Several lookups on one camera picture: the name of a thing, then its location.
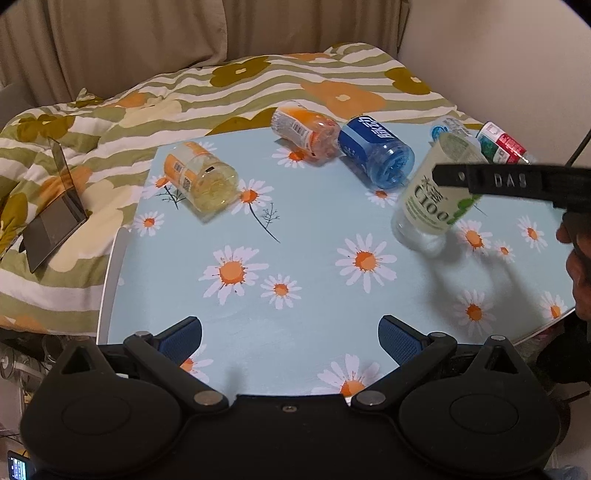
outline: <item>blue gripper pad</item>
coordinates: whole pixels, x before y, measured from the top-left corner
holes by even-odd
[[[379,321],[378,340],[398,365],[408,362],[430,343],[426,335],[391,315],[385,315]]]
[[[181,365],[201,345],[201,322],[197,317],[187,317],[154,336],[152,342],[161,354]]]

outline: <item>orange juice bottle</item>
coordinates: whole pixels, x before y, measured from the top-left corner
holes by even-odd
[[[339,155],[339,124],[297,102],[277,107],[271,118],[271,129],[290,140],[297,150],[304,151],[312,160],[329,160]]]
[[[195,142],[174,147],[164,160],[164,174],[202,213],[225,208],[238,196],[238,173]]]

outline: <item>barcode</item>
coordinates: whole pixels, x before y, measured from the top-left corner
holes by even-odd
[[[304,125],[302,125],[301,123],[298,122],[294,122],[293,125],[291,126],[291,129],[297,133],[299,136],[304,135],[307,132],[307,128],[304,127]]]

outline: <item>small screen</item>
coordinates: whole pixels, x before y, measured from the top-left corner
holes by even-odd
[[[18,458],[10,457],[10,480],[27,480],[27,464]]]

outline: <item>plastic bottle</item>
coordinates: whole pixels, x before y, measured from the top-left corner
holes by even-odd
[[[287,102],[277,107],[271,117],[271,129],[291,141],[311,160],[329,160],[339,155],[336,146],[339,124],[297,102]]]
[[[440,187],[433,167],[445,163],[486,163],[478,148],[450,132],[439,135],[398,201],[392,231],[400,243],[429,254],[438,253],[445,236],[478,200],[468,189]]]
[[[464,124],[455,117],[452,117],[450,115],[441,116],[433,122],[431,122],[430,126],[431,129],[429,134],[431,135],[431,139],[434,142],[437,141],[441,133],[451,132],[453,134],[458,135],[459,137],[464,137],[472,145],[480,148],[480,143],[478,142],[476,137],[472,135],[470,131],[466,127],[464,127]]]
[[[403,185],[414,166],[414,152],[370,116],[358,116],[343,126],[339,147],[379,188]]]
[[[492,122],[485,123],[476,138],[480,142],[482,154],[490,163],[538,163],[517,140]]]
[[[195,142],[174,147],[164,160],[164,174],[193,206],[214,213],[238,196],[238,174]]]

